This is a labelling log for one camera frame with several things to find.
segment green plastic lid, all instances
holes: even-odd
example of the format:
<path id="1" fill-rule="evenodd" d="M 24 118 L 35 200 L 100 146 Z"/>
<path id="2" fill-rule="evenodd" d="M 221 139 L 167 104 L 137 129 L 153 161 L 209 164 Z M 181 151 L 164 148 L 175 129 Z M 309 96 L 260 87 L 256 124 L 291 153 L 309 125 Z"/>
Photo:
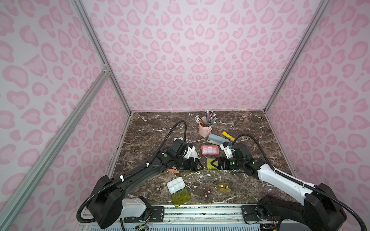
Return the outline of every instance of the green plastic lid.
<path id="1" fill-rule="evenodd" d="M 191 195 L 187 188 L 184 188 L 177 193 L 172 194 L 172 202 L 176 207 L 179 207 L 182 204 L 191 200 Z"/>

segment white arm segment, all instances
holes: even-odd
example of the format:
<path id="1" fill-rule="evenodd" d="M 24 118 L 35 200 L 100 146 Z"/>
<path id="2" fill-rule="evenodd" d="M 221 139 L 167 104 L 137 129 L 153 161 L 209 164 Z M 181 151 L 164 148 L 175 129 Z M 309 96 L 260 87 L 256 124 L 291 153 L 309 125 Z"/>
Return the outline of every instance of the white arm segment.
<path id="1" fill-rule="evenodd" d="M 233 155 L 232 155 L 232 152 L 233 152 L 232 147 L 230 147 L 230 146 L 224 147 L 223 145 L 220 145 L 220 148 L 221 148 L 222 151 L 225 152 L 226 157 L 228 159 L 233 157 Z"/>
<path id="2" fill-rule="evenodd" d="M 125 198 L 122 200 L 122 206 L 123 209 L 118 219 L 125 217 L 140 217 L 141 214 L 147 208 L 145 203 L 140 198 L 135 199 Z"/>
<path id="3" fill-rule="evenodd" d="M 307 182 L 304 182 L 302 180 L 299 180 L 289 174 L 286 174 L 284 173 L 285 175 L 293 178 L 293 179 L 296 179 L 300 182 L 303 182 L 304 184 L 306 185 L 309 185 L 309 186 L 312 186 L 312 187 L 315 187 L 314 184 L 311 184 L 311 183 L 307 183 Z M 278 189 L 282 190 L 283 192 L 286 192 L 287 194 L 289 194 L 291 197 L 293 197 L 294 199 L 296 199 L 299 203 L 301 203 L 301 205 L 305 205 L 305 202 L 304 202 L 304 199 L 306 198 L 305 194 L 308 193 L 312 193 L 312 190 L 308 189 L 308 188 L 304 188 L 303 186 L 299 185 L 299 184 L 296 184 L 278 174 L 276 174 L 270 167 L 268 164 L 264 164 L 261 166 L 261 169 L 258 170 L 258 177 L 260 180 L 264 181 L 264 182 L 267 182 L 269 184 L 272 184 L 273 186 L 277 187 Z"/>
<path id="4" fill-rule="evenodd" d="M 186 154 L 184 155 L 184 157 L 186 159 L 189 159 L 189 157 L 192 157 L 192 152 L 194 152 L 194 151 L 195 151 L 195 146 L 193 146 L 193 148 L 190 148 L 188 146 L 188 150 L 187 150 Z"/>

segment yellow small box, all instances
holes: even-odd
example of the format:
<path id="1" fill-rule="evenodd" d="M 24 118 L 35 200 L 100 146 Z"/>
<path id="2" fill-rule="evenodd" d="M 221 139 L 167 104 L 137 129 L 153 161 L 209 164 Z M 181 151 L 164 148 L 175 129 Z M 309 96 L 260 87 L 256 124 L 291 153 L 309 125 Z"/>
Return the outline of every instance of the yellow small box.
<path id="1" fill-rule="evenodd" d="M 218 190 L 220 192 L 230 192 L 231 191 L 231 188 L 230 188 L 230 185 L 228 183 L 218 183 Z"/>

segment pink pencil cup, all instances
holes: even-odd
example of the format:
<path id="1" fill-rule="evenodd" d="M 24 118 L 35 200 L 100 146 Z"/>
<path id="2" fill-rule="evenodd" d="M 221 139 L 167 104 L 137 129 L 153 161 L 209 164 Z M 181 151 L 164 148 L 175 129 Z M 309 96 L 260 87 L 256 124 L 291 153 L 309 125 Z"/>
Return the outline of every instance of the pink pencil cup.
<path id="1" fill-rule="evenodd" d="M 209 127 L 203 127 L 201 125 L 199 125 L 199 135 L 203 136 L 203 137 L 208 137 L 209 134 L 211 133 L 212 131 L 212 126 L 209 126 Z"/>

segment aluminum frame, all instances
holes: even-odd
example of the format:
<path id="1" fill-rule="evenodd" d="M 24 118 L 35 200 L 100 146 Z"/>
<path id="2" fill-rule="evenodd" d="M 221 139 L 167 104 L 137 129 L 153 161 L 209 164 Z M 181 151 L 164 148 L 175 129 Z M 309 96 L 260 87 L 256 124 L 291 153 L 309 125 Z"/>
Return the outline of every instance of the aluminum frame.
<path id="1" fill-rule="evenodd" d="M 76 9 L 76 12 L 77 12 L 78 16 L 80 17 L 80 20 L 81 20 L 81 22 L 82 22 L 90 40 L 92 42 L 92 45 L 94 46 L 95 50 L 97 51 L 99 59 L 105 67 L 105 70 L 107 70 L 109 72 L 112 72 L 111 71 L 112 68 L 109 65 L 108 59 L 107 59 L 107 57 L 106 57 L 106 55 L 103 51 L 103 48 L 102 48 L 102 46 L 99 42 L 98 36 L 95 34 L 94 28 L 93 28 L 93 26 L 90 22 L 90 19 L 88 17 L 88 14 L 86 12 L 86 9 L 85 9 L 83 3 L 81 2 L 81 0 L 70 0 L 70 1 L 72 2 L 74 8 Z M 130 107 L 128 106 L 128 103 L 125 99 L 125 96 L 123 95 L 123 93 L 121 91 L 121 88 L 118 84 L 117 78 L 115 77 L 113 72 L 111 73 L 110 79 L 113 82 L 114 88 L 115 88 L 116 92 L 118 93 L 119 98 L 120 98 L 121 102 L 123 103 L 127 114 L 131 114 Z"/>
<path id="2" fill-rule="evenodd" d="M 322 19 L 324 13 L 328 10 L 328 5 L 331 2 L 332 2 L 332 0 L 321 0 L 321 2 L 319 3 L 319 6 L 317 7 L 314 15 L 311 18 L 311 21 L 309 22 L 305 32 L 302 35 L 301 40 L 299 41 L 299 43 L 297 45 L 297 48 L 294 50 L 294 53 L 293 53 L 291 59 L 289 60 L 286 68 L 284 69 L 284 72 L 283 72 L 281 78 L 279 79 L 274 91 L 271 94 L 271 97 L 270 97 L 269 101 L 266 104 L 266 107 L 264 109 L 264 111 L 266 113 L 271 109 L 271 107 L 272 107 L 276 97 L 278 96 L 281 88 L 283 87 L 284 83 L 288 79 L 291 70 L 293 69 L 294 65 L 297 63 L 297 60 L 299 59 L 299 57 L 302 54 L 305 46 L 307 45 L 308 41 L 310 40 L 314 30 L 319 25 L 320 20 Z"/>
<path id="3" fill-rule="evenodd" d="M 286 162 L 287 162 L 287 164 L 288 164 L 288 167 L 289 167 L 289 169 L 290 169 L 290 171 L 291 171 L 291 173 L 292 173 L 292 176 L 294 176 L 295 178 L 300 179 L 300 175 L 299 175 L 299 173 L 298 173 L 298 171 L 297 171 L 296 167 L 294 166 L 293 161 L 292 161 L 292 159 L 290 158 L 290 155 L 288 154 L 288 151 L 285 149 L 285 147 L 284 147 L 284 145 L 283 145 L 282 141 L 279 139 L 278 134 L 277 134 L 277 132 L 276 132 L 276 130 L 275 130 L 275 128 L 274 128 L 274 126 L 272 125 L 272 123 L 271 123 L 271 121 L 270 121 L 269 117 L 267 116 L 267 113 L 266 113 L 266 112 L 263 112 L 263 113 L 264 113 L 264 115 L 265 115 L 265 117 L 266 117 L 267 122 L 268 122 L 268 123 L 269 123 L 269 125 L 270 125 L 270 128 L 271 128 L 271 130 L 272 130 L 272 133 L 273 133 L 273 134 L 274 134 L 274 136 L 275 136 L 275 139 L 276 139 L 276 141 L 277 141 L 277 144 L 279 145 L 280 150 L 281 150 L 281 152 L 283 153 L 283 156 L 284 156 L 284 158 L 285 158 L 285 160 L 286 160 Z"/>
<path id="4" fill-rule="evenodd" d="M 225 226 L 225 225 L 246 225 L 243 219 L 243 214 L 241 210 L 242 205 L 256 205 L 256 204 L 184 204 L 179 207 L 172 205 L 153 205 L 153 206 L 164 206 L 164 219 L 163 222 L 150 223 L 151 228 L 168 226 L 170 229 L 174 226 L 188 227 L 191 230 L 191 225 L 201 225 L 201 226 Z M 89 211 L 83 215 L 83 218 L 92 218 Z M 259 221 L 259 224 L 271 224 L 272 221 Z M 125 226 L 135 227 L 136 225 L 141 225 L 142 223 L 126 223 Z M 306 227 L 296 221 L 287 219 L 284 224 L 289 224 L 294 227 L 298 225 L 299 227 Z M 79 231 L 89 231 L 94 226 L 98 224 L 96 222 L 92 223 L 81 223 L 78 230 Z M 120 230 L 119 220 L 115 221 L 107 230 L 115 230 L 118 228 Z"/>
<path id="5" fill-rule="evenodd" d="M 133 113 L 131 113 L 127 117 L 126 122 L 125 122 L 125 125 L 122 128 L 122 131 L 121 131 L 121 134 L 120 134 L 120 140 L 119 140 L 119 142 L 117 142 L 117 145 L 115 147 L 115 150 L 114 150 L 114 152 L 113 152 L 113 154 L 111 156 L 111 159 L 109 161 L 109 165 L 108 165 L 107 171 L 105 173 L 109 178 L 112 178 L 112 176 L 113 176 L 115 167 L 117 165 L 118 157 L 120 156 L 120 153 L 121 153 L 121 150 L 122 150 L 122 146 L 123 146 L 123 142 L 125 140 L 125 137 L 126 137 L 126 134 L 127 134 L 127 131 L 128 131 L 128 127 L 130 125 L 130 121 L 131 121 L 132 115 L 133 115 Z"/>
<path id="6" fill-rule="evenodd" d="M 17 190 L 9 198 L 0 214 L 0 230 L 8 230 L 10 228 L 109 75 L 111 73 L 108 71 L 101 72 L 97 80 L 78 103 L 76 109 L 67 118 L 58 134 L 56 134 Z"/>

